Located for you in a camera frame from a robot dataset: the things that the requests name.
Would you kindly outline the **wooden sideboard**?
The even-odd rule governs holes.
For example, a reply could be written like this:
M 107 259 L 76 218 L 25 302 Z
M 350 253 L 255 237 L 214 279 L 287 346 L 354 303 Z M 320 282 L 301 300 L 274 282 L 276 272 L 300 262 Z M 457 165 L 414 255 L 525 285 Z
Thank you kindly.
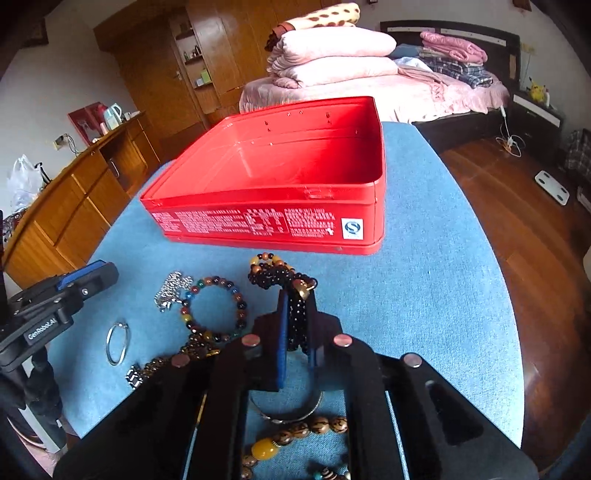
M 88 147 L 28 208 L 5 247 L 4 272 L 25 289 L 85 266 L 159 168 L 159 153 L 145 113 Z

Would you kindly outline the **blue table cloth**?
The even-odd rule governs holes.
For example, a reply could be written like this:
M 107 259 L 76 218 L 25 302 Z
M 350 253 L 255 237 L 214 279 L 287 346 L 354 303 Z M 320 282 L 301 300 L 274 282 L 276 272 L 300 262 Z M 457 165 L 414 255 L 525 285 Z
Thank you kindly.
M 346 333 L 380 354 L 420 354 L 513 442 L 524 424 L 522 355 L 514 311 L 493 249 L 462 190 L 413 127 L 384 125 L 386 237 L 379 252 L 349 256 L 287 252 L 318 280 L 317 301 Z M 117 283 L 88 300 L 49 348 L 64 414 L 80 436 L 58 463 L 59 479 L 179 479 L 197 414 L 197 383 L 161 393 L 131 389 L 112 367 L 118 320 L 130 328 L 126 365 L 175 353 L 187 334 L 176 310 L 154 297 L 166 276 L 235 281 L 249 314 L 276 308 L 276 289 L 247 281 L 249 249 L 174 243 L 138 200 L 95 253 L 114 263 Z

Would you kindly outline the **white plastic bag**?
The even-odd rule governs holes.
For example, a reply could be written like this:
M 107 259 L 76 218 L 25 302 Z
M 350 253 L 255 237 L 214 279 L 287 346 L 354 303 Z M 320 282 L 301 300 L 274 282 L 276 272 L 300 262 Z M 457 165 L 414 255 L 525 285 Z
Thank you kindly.
M 18 157 L 7 179 L 12 212 L 17 213 L 27 209 L 37 199 L 43 186 L 44 180 L 40 167 L 35 166 L 26 155 Z

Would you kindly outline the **red metal tin box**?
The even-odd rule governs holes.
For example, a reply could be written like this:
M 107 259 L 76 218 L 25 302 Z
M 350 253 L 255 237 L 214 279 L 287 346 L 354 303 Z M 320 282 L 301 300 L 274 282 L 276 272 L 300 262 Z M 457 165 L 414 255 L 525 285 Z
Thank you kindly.
M 372 255 L 386 234 L 386 150 L 374 99 L 230 116 L 141 193 L 177 242 Z

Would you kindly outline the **red framed picture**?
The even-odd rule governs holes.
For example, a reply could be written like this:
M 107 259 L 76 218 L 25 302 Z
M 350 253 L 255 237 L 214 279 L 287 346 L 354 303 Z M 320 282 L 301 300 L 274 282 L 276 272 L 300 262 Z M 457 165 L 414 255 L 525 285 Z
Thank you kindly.
M 85 145 L 90 146 L 94 140 L 109 132 L 104 120 L 106 110 L 107 107 L 103 103 L 95 102 L 67 114 Z

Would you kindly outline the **lower pink folded quilt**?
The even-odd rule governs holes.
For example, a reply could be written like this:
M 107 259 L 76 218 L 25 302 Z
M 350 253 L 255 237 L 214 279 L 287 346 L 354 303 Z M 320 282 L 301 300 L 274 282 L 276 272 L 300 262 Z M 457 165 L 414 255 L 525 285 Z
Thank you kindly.
M 301 89 L 397 73 L 398 65 L 388 57 L 325 57 L 271 73 L 270 78 L 278 87 Z

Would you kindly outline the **pink folded quilt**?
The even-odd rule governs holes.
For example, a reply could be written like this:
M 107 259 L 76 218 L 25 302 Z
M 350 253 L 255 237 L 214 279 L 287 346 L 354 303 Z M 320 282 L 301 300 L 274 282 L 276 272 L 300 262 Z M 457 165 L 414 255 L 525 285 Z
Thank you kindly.
M 270 78 L 278 87 L 301 89 L 397 73 L 398 65 L 388 57 L 325 57 L 271 73 Z
M 318 27 L 287 32 L 267 58 L 266 70 L 283 71 L 327 57 L 386 57 L 397 42 L 386 33 L 359 27 Z

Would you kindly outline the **white bathroom scale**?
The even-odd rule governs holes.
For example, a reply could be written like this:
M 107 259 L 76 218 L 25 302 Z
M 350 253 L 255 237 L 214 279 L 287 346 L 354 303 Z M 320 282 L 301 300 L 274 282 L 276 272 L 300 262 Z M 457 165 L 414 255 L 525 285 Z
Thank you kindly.
M 540 170 L 534 177 L 534 181 L 559 205 L 566 206 L 570 198 L 569 191 L 550 173 Z

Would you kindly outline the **upper pink folded quilt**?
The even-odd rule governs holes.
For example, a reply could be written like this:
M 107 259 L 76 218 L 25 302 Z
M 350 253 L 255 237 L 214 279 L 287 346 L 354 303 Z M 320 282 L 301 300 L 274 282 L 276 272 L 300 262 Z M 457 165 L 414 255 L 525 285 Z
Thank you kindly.
M 283 71 L 327 57 L 386 57 L 397 42 L 386 33 L 359 27 L 318 27 L 287 32 L 267 58 L 266 70 Z

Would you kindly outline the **wooden wardrobe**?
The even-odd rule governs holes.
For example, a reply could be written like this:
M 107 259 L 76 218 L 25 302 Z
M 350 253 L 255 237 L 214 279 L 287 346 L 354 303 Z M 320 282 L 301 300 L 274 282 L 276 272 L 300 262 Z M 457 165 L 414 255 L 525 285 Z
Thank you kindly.
M 122 1 L 94 27 L 168 160 L 224 117 L 266 73 L 267 37 L 324 1 Z

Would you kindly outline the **dark nightstand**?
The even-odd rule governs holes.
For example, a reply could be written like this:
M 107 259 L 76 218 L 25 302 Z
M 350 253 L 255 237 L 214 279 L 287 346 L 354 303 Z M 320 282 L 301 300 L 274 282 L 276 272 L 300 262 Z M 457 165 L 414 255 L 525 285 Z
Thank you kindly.
M 510 129 L 525 142 L 526 150 L 539 158 L 550 158 L 558 150 L 564 126 L 564 115 L 534 102 L 523 91 L 512 94 L 509 108 Z

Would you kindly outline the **plaid bag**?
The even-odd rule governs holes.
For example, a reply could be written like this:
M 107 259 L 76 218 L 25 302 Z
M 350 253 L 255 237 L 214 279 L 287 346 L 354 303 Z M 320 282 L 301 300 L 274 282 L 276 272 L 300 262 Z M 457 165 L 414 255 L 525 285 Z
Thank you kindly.
M 587 182 L 591 180 L 591 133 L 588 129 L 573 131 L 567 139 L 564 168 Z

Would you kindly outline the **yellow spotted blanket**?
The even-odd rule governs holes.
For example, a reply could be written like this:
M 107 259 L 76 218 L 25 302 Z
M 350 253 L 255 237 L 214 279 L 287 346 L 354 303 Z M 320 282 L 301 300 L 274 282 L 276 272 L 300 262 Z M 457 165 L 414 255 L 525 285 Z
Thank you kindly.
M 273 51 L 273 47 L 280 41 L 280 38 L 290 31 L 318 27 L 355 27 L 360 17 L 361 7 L 355 2 L 339 3 L 328 8 L 315 10 L 304 16 L 280 22 L 276 27 L 273 27 L 264 49 L 266 52 Z

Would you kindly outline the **yellow pikachu plush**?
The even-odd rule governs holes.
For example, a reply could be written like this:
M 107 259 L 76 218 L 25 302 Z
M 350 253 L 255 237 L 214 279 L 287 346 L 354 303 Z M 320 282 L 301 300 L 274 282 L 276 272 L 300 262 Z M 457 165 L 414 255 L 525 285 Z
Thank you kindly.
M 530 98 L 539 104 L 546 104 L 547 90 L 544 85 L 536 83 L 532 78 L 529 78 L 530 86 L 528 87 L 528 93 Z

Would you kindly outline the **black bed headboard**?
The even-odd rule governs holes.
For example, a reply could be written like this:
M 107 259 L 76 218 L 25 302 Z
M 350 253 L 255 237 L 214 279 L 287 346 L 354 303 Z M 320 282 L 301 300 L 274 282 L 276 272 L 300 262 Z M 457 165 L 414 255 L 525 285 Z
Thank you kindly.
M 488 54 L 486 69 L 510 90 L 520 87 L 521 42 L 516 34 L 499 29 L 446 20 L 383 21 L 380 30 L 399 44 L 421 45 L 420 33 L 430 31 L 469 40 Z

